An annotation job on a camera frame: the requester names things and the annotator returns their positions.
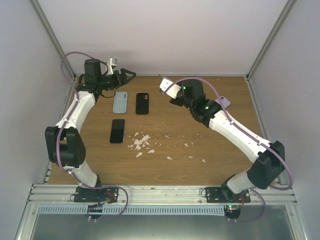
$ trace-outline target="white wall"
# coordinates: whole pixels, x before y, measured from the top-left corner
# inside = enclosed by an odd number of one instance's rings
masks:
[[[272,140],[283,142],[293,190],[319,239],[320,1],[298,0],[252,77]]]
[[[45,129],[62,110],[60,58],[27,0],[0,7],[0,239],[14,239],[48,153]]]
[[[245,75],[287,0],[39,0],[63,50],[140,75]],[[83,73],[84,58],[70,57]]]

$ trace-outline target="black smartphone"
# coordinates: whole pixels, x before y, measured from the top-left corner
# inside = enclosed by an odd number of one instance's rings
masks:
[[[135,114],[144,115],[149,113],[149,94],[137,93],[135,100]]]
[[[113,119],[110,134],[110,143],[122,144],[124,141],[125,120]]]

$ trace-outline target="wooden tabletop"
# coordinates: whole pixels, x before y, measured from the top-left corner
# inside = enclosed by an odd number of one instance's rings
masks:
[[[229,113],[261,135],[244,78],[204,78],[231,102]],[[124,114],[113,113],[113,98],[102,97],[89,112],[80,135],[86,147],[86,161],[103,184],[220,185],[251,166],[247,157],[226,138],[195,121],[185,107],[170,104],[170,97],[159,93],[160,82],[159,77],[139,76],[119,88],[119,92],[128,92]],[[217,98],[207,85],[204,91],[207,98]],[[137,93],[149,93],[149,114],[136,115]],[[125,119],[122,144],[110,143],[113,119]],[[135,139],[141,140],[146,135],[150,137],[149,145],[141,145],[141,150],[135,150],[135,145],[130,147]],[[48,183],[76,181],[54,164]]]

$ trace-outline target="aluminum frame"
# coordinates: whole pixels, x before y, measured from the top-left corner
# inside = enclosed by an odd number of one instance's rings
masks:
[[[257,69],[260,61],[264,57],[264,55],[267,52],[272,41],[275,39],[279,29],[281,28],[281,26],[283,25],[283,23],[287,19],[289,13],[291,12],[291,10],[296,2],[297,2],[297,0],[287,0],[287,2],[285,3],[279,17],[277,18],[277,20],[275,21],[275,23],[273,25],[271,32],[269,33],[268,37],[266,38],[260,52],[258,53],[256,59],[254,60],[252,66],[247,74],[247,78],[249,80],[251,79],[251,77],[254,74],[255,70]]]
[[[48,185],[35,184],[31,187],[31,191],[27,200],[27,204],[18,228],[16,240],[31,239],[34,227],[37,223],[38,211],[43,206],[83,206],[84,203],[76,203],[70,201],[70,195],[74,194],[77,185]],[[129,205],[144,207],[179,208],[188,207],[189,209],[199,209],[200,207],[223,207],[228,205],[225,203],[207,203],[206,199],[201,196],[201,191],[208,187],[206,185],[131,185],[121,186],[125,188],[129,195]],[[268,187],[265,190],[257,189],[262,195],[267,205],[284,205],[287,207],[287,214],[296,239],[308,239],[306,231],[299,215],[296,213],[298,206],[292,189],[286,191],[278,191]],[[251,203],[246,205],[262,205],[261,199],[253,192],[249,191]],[[125,194],[120,191],[118,202],[113,206],[124,206],[126,203]]]

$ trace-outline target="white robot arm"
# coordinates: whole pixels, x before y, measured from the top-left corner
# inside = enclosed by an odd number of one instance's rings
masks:
[[[102,90],[115,90],[129,83],[136,76],[134,72],[124,68],[121,69],[121,72],[114,71],[113,68],[117,64],[116,58],[109,59],[106,63],[106,71],[102,74],[100,62],[98,59],[85,61],[84,83],[80,82],[77,86],[77,94],[69,109],[54,127],[47,127],[45,130],[49,160],[59,165],[57,158],[59,154],[63,170],[72,174],[79,187],[85,189],[88,187],[99,188],[102,184],[85,160],[86,148],[80,137],[82,125],[90,109],[96,104],[99,96],[102,96]],[[61,131],[61,137],[58,140],[59,147],[57,148],[59,131]]]
[[[267,139],[263,139],[228,115],[231,119],[230,122],[220,104],[206,99],[200,81],[189,79],[179,84],[172,84],[172,81],[162,77],[160,89],[162,92],[166,91],[166,94],[171,97],[170,103],[187,107],[195,120],[226,137],[253,163],[250,169],[231,176],[221,185],[226,200],[229,200],[234,194],[254,187],[265,189],[284,171],[284,166],[279,163],[278,159],[262,146],[272,148],[284,159],[284,146],[280,142],[271,143]],[[256,141],[240,131],[233,123],[254,136]]]

